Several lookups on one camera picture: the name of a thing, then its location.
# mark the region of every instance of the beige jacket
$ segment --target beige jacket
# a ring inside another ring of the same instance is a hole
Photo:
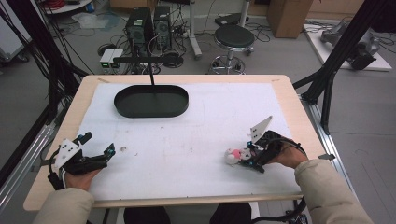
[[[373,223],[328,161],[305,161],[295,176],[313,223]],[[82,189],[57,190],[49,195],[34,224],[85,224],[93,202]]]

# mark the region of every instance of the black frame pole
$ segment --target black frame pole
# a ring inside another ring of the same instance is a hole
[[[312,82],[308,90],[302,94],[303,100],[311,105],[316,104],[319,96],[324,92],[320,124],[326,134],[330,134],[329,115],[332,100],[332,84],[335,75],[352,50],[356,48],[364,33],[366,33],[373,22],[380,16],[387,1],[365,0],[323,66],[311,76],[293,83],[294,89],[298,89]]]

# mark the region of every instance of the wooden table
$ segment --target wooden table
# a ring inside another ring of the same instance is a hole
[[[159,75],[155,77],[156,83],[270,83],[276,94],[276,98],[283,112],[284,118],[289,125],[293,139],[301,143],[308,157],[315,159],[324,153],[324,149],[312,124],[306,115],[304,108],[292,87],[290,80],[282,75],[262,76],[210,76],[210,75]],[[74,139],[78,132],[84,115],[91,103],[95,89],[100,83],[150,83],[149,76],[89,76],[85,77],[71,104],[64,122],[57,133],[53,145],[49,150],[47,159],[62,143],[64,138]],[[42,167],[36,180],[24,202],[24,209],[37,211],[53,191],[53,187],[47,179],[48,168]],[[158,204],[198,204],[198,203],[230,203],[230,202],[256,202],[263,200],[293,200],[301,198],[301,194],[288,195],[247,195],[229,197],[203,197],[185,199],[150,199],[131,201],[96,202],[95,207],[125,207],[144,206]]]

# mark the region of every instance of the computer tower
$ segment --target computer tower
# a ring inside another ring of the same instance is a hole
[[[170,7],[155,7],[154,11],[154,30],[157,37],[157,49],[172,48],[171,32],[171,9]]]
[[[154,28],[149,8],[133,8],[125,29],[134,56],[146,57],[150,55],[154,50],[154,40],[152,40],[154,38]]]

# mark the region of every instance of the gray floor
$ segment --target gray floor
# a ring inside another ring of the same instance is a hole
[[[71,15],[73,14],[65,13],[58,18],[62,26],[73,31],[66,35],[67,40],[95,74],[102,74],[97,49],[109,43],[113,35],[122,34],[125,21],[106,15],[111,20],[112,27],[104,30],[80,30],[76,24],[67,24],[71,21]],[[208,20],[206,30],[209,32],[217,28],[214,18]],[[196,30],[204,30],[205,19],[196,22]],[[251,18],[249,22],[266,24],[265,18]],[[270,36],[270,42],[256,41],[255,52],[250,56],[237,54],[247,65],[247,74],[284,74],[295,82],[321,67],[305,34],[300,34],[297,39],[280,39],[273,38],[269,31],[264,33]],[[183,57],[184,64],[178,69],[163,68],[161,74],[205,74],[210,62],[217,55],[223,54],[223,50],[216,46],[213,37],[209,35],[199,35],[197,39],[203,52],[201,60],[193,59],[190,43],[185,41],[187,52]],[[396,67],[394,53],[384,49],[379,53],[392,67]],[[74,53],[72,58],[74,64],[87,70]],[[8,66],[0,68],[0,71],[3,73],[0,73],[0,165],[3,166],[47,104],[48,81],[32,61],[21,63],[14,60]],[[393,161],[396,156],[395,86],[394,69],[390,72],[341,69],[333,87],[330,115],[332,139],[361,204],[375,223],[392,223],[396,218],[396,177],[393,174],[396,170]],[[300,88],[297,93],[304,92],[306,88]],[[35,172],[30,172],[24,178],[0,215],[0,223],[30,223],[33,220],[35,213],[25,212],[22,205],[35,175]],[[260,203],[262,216],[280,216],[291,207],[291,202]],[[193,210],[195,214],[200,214],[196,212],[196,207]],[[94,209],[90,221],[101,222],[104,213],[104,209]],[[114,209],[111,211],[110,220],[115,219],[116,213]]]

